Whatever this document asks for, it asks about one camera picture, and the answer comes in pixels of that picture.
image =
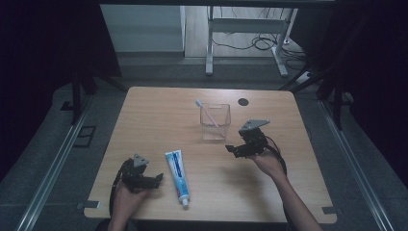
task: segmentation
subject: blue and white toothpaste tube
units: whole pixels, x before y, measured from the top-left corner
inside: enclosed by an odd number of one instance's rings
[[[186,175],[184,173],[181,150],[167,152],[166,158],[173,175],[179,201],[183,203],[184,207],[187,207],[189,206],[190,193],[189,188],[187,187]]]

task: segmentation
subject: transparent square container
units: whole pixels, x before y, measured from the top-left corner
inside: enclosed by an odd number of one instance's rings
[[[217,122],[216,127],[208,114]],[[200,109],[200,123],[204,140],[225,140],[231,124],[229,104],[203,103]]]

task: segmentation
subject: wooden floor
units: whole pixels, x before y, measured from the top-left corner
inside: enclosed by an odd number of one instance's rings
[[[186,7],[186,58],[205,57],[208,40],[208,11],[207,7]],[[236,18],[273,18],[285,19],[289,10],[279,8],[237,8],[237,7],[214,7],[214,17],[236,17]],[[252,40],[258,34],[243,33],[214,33],[213,52],[215,57],[272,57],[271,51],[259,50],[255,47],[249,49],[235,49],[227,46],[216,45],[216,43],[229,46],[245,48],[252,45]],[[271,35],[261,35],[264,38],[273,39]],[[271,41],[259,42],[261,48],[272,45]]]

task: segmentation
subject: white wall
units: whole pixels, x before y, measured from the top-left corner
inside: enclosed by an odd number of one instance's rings
[[[184,6],[100,7],[115,52],[184,51]]]

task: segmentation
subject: white desk leg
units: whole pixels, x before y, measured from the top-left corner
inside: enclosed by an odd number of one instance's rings
[[[289,74],[288,70],[285,67],[285,64],[282,62],[281,51],[283,42],[285,41],[286,34],[288,33],[289,26],[291,25],[292,14],[293,9],[289,11],[287,17],[285,18],[285,24],[282,28],[282,33],[279,36],[278,44],[276,45],[276,47],[272,47],[273,58],[275,58],[276,64],[278,65],[279,68],[279,72],[281,76],[284,78],[288,77]]]
[[[207,43],[207,57],[205,63],[205,74],[213,75],[213,9],[210,7],[210,18],[208,18],[208,43]]]

